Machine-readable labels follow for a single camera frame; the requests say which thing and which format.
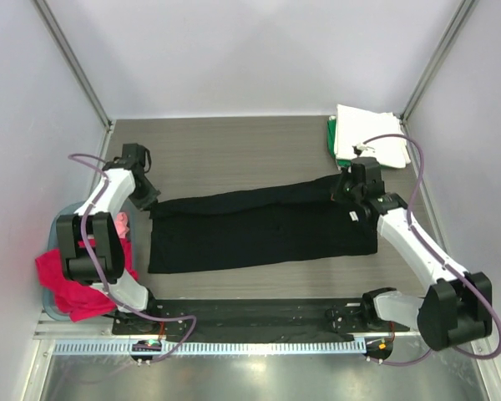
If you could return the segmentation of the black t-shirt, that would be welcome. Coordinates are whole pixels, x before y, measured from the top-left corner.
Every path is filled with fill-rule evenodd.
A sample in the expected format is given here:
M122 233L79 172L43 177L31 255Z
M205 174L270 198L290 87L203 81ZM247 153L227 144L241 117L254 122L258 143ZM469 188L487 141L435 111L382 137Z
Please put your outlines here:
M151 274L208 272L377 252L374 222L333 200L337 175L167 200L151 212Z

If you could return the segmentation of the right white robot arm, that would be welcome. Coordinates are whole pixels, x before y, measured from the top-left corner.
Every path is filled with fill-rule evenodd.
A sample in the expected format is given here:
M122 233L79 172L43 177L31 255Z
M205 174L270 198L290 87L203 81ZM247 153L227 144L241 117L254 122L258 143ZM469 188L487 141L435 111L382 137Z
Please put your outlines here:
M364 327L375 331L388 322L397 323L418 331L433 351L492 334L488 277L471 273L450 258L418 224L405 200L385 191L379 174L364 177L353 168L342 169L331 198L360 206L426 291L423 297L407 296L392 287L364 293L359 311Z

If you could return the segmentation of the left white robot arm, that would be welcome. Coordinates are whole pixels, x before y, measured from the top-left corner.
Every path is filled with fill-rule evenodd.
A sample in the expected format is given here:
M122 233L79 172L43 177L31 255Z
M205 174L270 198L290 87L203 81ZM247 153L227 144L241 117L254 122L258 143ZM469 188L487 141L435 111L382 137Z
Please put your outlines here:
M160 325L161 313L152 291L139 284L125 269L124 250L114 225L126 201L139 211L150 211L160 191L147 177L149 150L137 143L122 146L120 156L98 167L92 155L71 154L69 159L99 174L99 183L73 213L56 220L56 235L64 278L89 287L132 315L132 323L144 333Z

